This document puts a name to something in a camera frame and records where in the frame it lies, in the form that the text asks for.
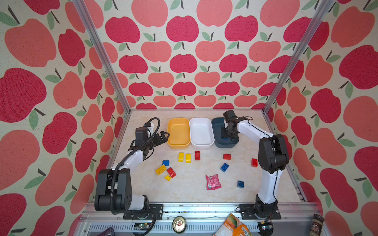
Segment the yellow plastic bin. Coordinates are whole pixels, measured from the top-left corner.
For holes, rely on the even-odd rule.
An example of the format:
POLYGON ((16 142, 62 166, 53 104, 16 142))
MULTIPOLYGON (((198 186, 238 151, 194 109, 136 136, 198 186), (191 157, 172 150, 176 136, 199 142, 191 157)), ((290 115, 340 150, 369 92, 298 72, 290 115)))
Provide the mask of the yellow plastic bin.
POLYGON ((186 149, 191 144, 190 122, 186 118, 173 118, 168 122, 168 145, 172 149, 186 149))

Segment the soda can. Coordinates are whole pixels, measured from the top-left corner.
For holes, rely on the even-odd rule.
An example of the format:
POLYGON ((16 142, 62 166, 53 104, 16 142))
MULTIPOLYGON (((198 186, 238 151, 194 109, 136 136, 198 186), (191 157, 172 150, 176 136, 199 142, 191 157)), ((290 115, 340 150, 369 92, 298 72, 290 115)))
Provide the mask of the soda can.
POLYGON ((172 222, 172 229, 176 234, 182 234, 186 231, 187 222, 182 216, 177 216, 172 222))

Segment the right aluminium post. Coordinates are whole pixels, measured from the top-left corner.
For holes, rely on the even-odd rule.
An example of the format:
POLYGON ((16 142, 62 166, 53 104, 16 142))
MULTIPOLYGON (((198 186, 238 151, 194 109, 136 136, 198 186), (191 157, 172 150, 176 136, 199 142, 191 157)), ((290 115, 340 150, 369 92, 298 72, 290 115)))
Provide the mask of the right aluminium post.
POLYGON ((290 74, 292 73, 295 66, 297 65, 301 55, 305 52, 311 39, 314 37, 316 31, 320 27, 324 17, 327 15, 327 13, 332 8, 335 2, 336 1, 331 1, 331 0, 324 0, 320 2, 319 7, 317 8, 312 20, 309 23, 309 26, 304 32, 302 39, 299 41, 298 46, 295 48, 294 53, 291 56, 282 76, 280 76, 280 78, 278 79, 278 82, 275 88, 273 89, 271 95, 269 96, 262 110, 262 113, 264 115, 268 115, 270 108, 272 107, 274 101, 276 101, 276 98, 278 94, 280 93, 281 89, 283 88, 286 80, 289 78, 290 74))

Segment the pink snack packet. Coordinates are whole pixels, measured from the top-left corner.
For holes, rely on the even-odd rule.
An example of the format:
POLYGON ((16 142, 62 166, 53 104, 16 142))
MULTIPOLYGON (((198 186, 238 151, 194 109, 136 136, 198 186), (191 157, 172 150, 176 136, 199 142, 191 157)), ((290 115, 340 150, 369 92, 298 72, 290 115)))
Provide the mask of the pink snack packet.
POLYGON ((206 175, 206 180, 207 180, 207 185, 206 185, 207 190, 217 190, 221 188, 221 183, 220 183, 218 174, 215 174, 213 176, 206 175))

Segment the left aluminium post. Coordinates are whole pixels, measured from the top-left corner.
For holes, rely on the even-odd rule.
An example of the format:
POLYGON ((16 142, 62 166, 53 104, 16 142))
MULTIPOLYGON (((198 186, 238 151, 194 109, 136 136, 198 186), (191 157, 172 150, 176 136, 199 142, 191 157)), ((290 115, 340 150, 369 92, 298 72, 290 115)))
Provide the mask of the left aluminium post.
POLYGON ((121 105, 123 106, 126 114, 129 116, 131 114, 131 108, 128 104, 128 101, 126 99, 126 96, 123 92, 122 86, 120 84, 120 81, 118 79, 118 76, 116 72, 114 71, 112 64, 110 62, 110 58, 105 50, 105 47, 103 46, 103 43, 101 42, 97 29, 95 28, 95 25, 92 21, 91 15, 89 13, 89 10, 87 9, 85 5, 85 1, 73 1, 74 6, 78 12, 78 15, 86 28, 86 31, 89 35, 90 40, 93 43, 93 46, 97 52, 97 55, 103 65, 103 68, 108 75, 108 78, 112 84, 112 87, 115 90, 115 93, 117 97, 119 98, 121 105))

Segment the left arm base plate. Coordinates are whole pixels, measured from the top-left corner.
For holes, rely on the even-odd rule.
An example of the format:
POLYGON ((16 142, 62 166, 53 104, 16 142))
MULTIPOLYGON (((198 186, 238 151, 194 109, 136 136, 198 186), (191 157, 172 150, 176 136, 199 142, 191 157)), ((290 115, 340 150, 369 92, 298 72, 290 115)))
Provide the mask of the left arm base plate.
POLYGON ((149 204, 148 209, 131 210, 124 213, 125 220, 161 220, 163 214, 163 204, 149 204))

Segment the aluminium post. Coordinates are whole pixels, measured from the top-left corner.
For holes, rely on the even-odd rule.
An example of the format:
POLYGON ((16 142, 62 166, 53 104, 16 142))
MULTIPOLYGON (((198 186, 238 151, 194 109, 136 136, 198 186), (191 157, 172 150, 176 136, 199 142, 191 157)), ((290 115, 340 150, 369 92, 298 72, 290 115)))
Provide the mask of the aluminium post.
POLYGON ((118 76, 116 72, 114 71, 112 64, 110 62, 110 58, 105 50, 105 47, 103 46, 103 43, 101 42, 97 29, 95 28, 95 25, 92 21, 91 15, 89 13, 89 10, 87 9, 85 5, 85 1, 73 1, 74 6, 78 12, 78 15, 86 28, 86 31, 89 35, 90 40, 93 43, 93 46, 97 52, 97 55, 103 65, 103 68, 108 75, 108 78, 112 84, 112 87, 115 90, 115 93, 117 97, 119 98, 121 105, 123 106, 126 114, 129 116, 131 114, 131 108, 128 104, 128 101, 126 99, 126 96, 123 92, 122 86, 120 84, 120 81, 118 79, 118 76))
POLYGON ((283 88, 286 80, 289 78, 290 74, 292 73, 295 66, 297 65, 301 55, 305 52, 311 39, 314 37, 316 31, 320 27, 324 17, 327 15, 327 13, 332 8, 335 2, 336 1, 331 1, 331 0, 324 0, 320 2, 319 7, 317 8, 312 20, 309 23, 309 26, 304 32, 302 39, 299 41, 298 46, 295 48, 294 53, 291 56, 282 76, 280 76, 280 78, 278 79, 278 82, 275 88, 273 89, 271 95, 269 96, 262 110, 262 113, 264 115, 268 115, 270 108, 272 107, 274 101, 276 101, 276 98, 278 94, 280 93, 281 89, 283 88))

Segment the red small lego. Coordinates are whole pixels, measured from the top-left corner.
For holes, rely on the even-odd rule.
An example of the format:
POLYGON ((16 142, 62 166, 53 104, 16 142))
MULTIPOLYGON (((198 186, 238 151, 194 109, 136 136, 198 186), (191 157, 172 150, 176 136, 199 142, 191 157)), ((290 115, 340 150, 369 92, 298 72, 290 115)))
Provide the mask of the red small lego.
POLYGON ((228 153, 224 154, 223 159, 224 160, 231 160, 231 154, 228 154, 228 153))

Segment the white plastic bin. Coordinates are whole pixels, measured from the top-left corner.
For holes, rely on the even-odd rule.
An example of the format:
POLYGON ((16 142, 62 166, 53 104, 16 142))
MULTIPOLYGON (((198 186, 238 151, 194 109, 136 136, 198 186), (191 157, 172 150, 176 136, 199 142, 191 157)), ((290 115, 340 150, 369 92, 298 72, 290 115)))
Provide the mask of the white plastic bin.
POLYGON ((194 148, 210 148, 215 142, 211 121, 204 117, 190 119, 190 136, 194 148))

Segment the green circuit board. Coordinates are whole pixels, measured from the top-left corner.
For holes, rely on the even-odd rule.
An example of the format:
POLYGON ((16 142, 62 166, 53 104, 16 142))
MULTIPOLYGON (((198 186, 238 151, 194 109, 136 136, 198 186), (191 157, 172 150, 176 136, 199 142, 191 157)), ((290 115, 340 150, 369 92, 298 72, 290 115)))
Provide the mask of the green circuit board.
POLYGON ((135 223, 133 226, 134 231, 146 231, 150 228, 150 223, 142 222, 142 223, 135 223))

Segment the orange snack bag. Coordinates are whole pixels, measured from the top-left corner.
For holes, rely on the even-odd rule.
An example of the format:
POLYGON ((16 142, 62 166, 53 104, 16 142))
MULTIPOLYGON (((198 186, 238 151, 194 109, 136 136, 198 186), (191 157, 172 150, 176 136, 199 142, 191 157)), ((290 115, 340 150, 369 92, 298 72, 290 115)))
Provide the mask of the orange snack bag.
POLYGON ((215 232, 214 236, 251 236, 248 227, 242 223, 232 213, 226 218, 225 222, 215 232))

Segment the yellow rounded lego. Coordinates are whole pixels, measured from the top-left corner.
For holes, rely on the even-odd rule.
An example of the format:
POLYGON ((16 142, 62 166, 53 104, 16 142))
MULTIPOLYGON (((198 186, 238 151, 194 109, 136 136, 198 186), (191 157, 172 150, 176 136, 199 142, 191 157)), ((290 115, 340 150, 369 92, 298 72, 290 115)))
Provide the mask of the yellow rounded lego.
POLYGON ((185 154, 183 152, 180 152, 178 155, 178 161, 183 162, 184 161, 185 154))
POLYGON ((185 161, 186 161, 186 163, 191 163, 192 156, 191 156, 190 153, 186 153, 186 155, 185 155, 185 161))

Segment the yellow long lego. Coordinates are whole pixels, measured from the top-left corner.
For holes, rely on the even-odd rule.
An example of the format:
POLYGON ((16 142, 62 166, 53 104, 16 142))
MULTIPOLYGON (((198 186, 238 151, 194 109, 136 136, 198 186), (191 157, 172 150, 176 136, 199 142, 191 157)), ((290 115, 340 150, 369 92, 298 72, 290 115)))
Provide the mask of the yellow long lego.
POLYGON ((155 173, 157 175, 161 175, 162 173, 164 173, 165 171, 167 170, 166 166, 165 165, 161 165, 159 168, 157 168, 155 170, 155 173))

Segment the dark teal plastic bin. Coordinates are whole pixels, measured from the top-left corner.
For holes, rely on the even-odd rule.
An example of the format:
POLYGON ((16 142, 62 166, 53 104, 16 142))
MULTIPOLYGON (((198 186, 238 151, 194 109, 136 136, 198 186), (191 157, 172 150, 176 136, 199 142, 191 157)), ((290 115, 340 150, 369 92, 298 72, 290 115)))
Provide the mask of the dark teal plastic bin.
POLYGON ((238 144, 238 141, 232 141, 229 138, 221 137, 221 129, 225 128, 224 118, 214 118, 212 119, 212 129, 215 138, 215 145, 218 148, 233 148, 238 144))

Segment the small blue lego left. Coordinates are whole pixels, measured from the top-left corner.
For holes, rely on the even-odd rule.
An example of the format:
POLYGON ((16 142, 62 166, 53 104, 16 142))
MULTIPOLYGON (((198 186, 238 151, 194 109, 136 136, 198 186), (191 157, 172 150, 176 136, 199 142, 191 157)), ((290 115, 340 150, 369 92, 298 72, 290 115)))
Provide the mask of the small blue lego left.
POLYGON ((165 166, 169 166, 169 163, 170 163, 170 162, 169 162, 169 160, 164 160, 162 163, 163 163, 163 165, 165 165, 165 166))

